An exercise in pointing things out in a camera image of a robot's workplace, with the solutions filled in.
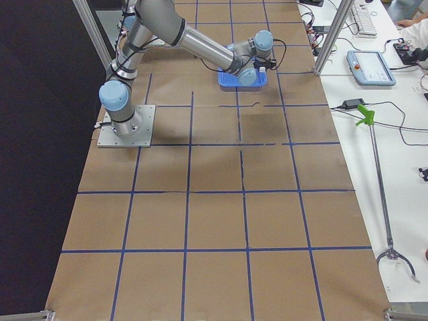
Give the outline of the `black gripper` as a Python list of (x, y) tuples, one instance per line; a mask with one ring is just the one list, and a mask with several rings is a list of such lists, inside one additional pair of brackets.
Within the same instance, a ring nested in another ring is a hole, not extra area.
[(260, 68), (265, 68), (266, 70), (276, 70), (277, 60), (275, 59), (265, 59), (265, 58), (254, 58), (253, 66), (255, 69), (259, 70)]

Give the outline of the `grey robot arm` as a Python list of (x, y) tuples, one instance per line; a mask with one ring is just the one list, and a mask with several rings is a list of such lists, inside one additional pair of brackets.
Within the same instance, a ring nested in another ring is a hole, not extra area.
[(132, 145), (138, 138), (151, 139), (154, 109), (131, 101), (132, 86), (142, 62), (156, 55), (165, 62), (173, 54), (187, 54), (205, 67), (227, 74), (241, 87), (257, 84), (261, 70), (274, 70), (275, 38), (261, 30), (243, 41), (222, 45), (190, 26), (175, 9), (174, 1), (136, 1), (128, 33), (119, 38), (121, 46), (106, 70), (106, 81), (98, 95), (109, 117), (100, 123), (114, 138)]

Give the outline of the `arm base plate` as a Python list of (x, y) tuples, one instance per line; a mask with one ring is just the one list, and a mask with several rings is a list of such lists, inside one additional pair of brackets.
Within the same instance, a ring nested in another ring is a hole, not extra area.
[(156, 36), (153, 36), (152, 39), (149, 40), (147, 44), (147, 46), (155, 46), (155, 47), (164, 47), (165, 45), (166, 43)]
[(98, 148), (150, 148), (155, 119), (155, 105), (135, 105), (133, 117), (123, 123), (113, 122), (105, 112)]

